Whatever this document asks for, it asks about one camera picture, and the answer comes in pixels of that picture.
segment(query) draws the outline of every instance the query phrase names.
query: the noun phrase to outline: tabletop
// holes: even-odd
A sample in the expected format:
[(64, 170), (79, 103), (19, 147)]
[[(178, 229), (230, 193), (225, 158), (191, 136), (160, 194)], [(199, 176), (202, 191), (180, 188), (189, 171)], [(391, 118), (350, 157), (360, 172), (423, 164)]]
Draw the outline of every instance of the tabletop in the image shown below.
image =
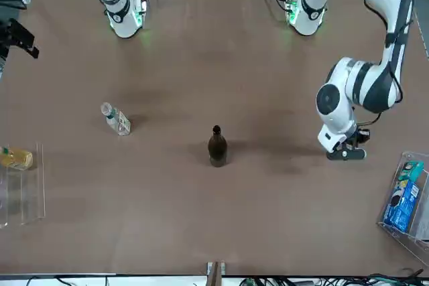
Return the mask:
[[(362, 0), (329, 0), (310, 37), (272, 0), (150, 0), (146, 28), (110, 29), (98, 0), (32, 0), (40, 57), (11, 50), (0, 141), (44, 144), (46, 217), (0, 231), (0, 273), (396, 275), (422, 264), (377, 225), (402, 151), (426, 152), (429, 73), (411, 27), (404, 101), (363, 161), (329, 161), (315, 97), (342, 57), (377, 62)], [(118, 137), (102, 102), (132, 123)], [(374, 117), (357, 108), (360, 121)], [(215, 124), (229, 163), (210, 166)]]

